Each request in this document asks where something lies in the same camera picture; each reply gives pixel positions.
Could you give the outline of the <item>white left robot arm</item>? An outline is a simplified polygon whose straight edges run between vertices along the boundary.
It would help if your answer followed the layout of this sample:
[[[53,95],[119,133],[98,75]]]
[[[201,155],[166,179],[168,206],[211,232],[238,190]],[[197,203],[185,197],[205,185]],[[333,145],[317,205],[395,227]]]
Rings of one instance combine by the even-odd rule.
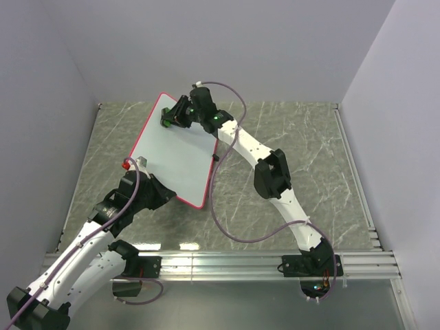
[[[126,172],[119,186],[93,207],[58,259],[25,289],[15,287],[8,294],[10,324],[19,329],[66,329],[74,310],[107,281],[129,278],[139,291],[142,282],[157,279],[161,259],[141,257],[118,235],[138,212],[156,210],[175,195],[154,175]]]

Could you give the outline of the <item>green bone-shaped eraser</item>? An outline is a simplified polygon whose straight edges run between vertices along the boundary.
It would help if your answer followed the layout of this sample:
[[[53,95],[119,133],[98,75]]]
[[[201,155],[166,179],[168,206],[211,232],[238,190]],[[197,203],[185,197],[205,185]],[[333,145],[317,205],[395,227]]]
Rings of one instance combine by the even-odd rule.
[[[173,111],[172,109],[165,107],[161,110],[160,124],[165,127],[171,127],[174,123]]]

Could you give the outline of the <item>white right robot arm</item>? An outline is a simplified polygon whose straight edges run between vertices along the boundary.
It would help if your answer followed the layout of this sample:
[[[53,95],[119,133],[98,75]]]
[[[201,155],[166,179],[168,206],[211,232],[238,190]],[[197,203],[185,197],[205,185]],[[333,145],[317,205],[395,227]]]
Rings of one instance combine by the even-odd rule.
[[[161,125],[188,129],[198,123],[206,133],[227,144],[254,170],[254,189],[268,200],[285,220],[302,255],[306,274],[322,276],[337,274],[337,259],[328,238],[306,215],[296,198],[285,153],[260,143],[242,126],[241,119],[217,108],[209,88],[194,86],[188,96],[181,96],[172,108],[164,108]]]

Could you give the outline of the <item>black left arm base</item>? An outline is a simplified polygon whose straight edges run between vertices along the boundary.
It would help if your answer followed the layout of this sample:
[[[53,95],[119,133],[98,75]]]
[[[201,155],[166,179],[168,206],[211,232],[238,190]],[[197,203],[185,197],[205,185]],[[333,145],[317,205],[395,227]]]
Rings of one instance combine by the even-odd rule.
[[[123,276],[127,278],[159,278],[162,265],[160,256],[134,256],[126,261]]]

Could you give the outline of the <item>pink-framed whiteboard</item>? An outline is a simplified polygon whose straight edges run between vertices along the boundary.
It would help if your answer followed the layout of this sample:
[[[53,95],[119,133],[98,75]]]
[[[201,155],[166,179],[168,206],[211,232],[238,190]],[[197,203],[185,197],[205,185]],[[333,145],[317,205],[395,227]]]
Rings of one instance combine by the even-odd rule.
[[[179,200],[201,209],[208,192],[217,140],[198,123],[188,129],[163,127],[161,110],[172,108],[176,102],[167,93],[158,96],[129,156],[145,158],[149,173],[173,190]]]

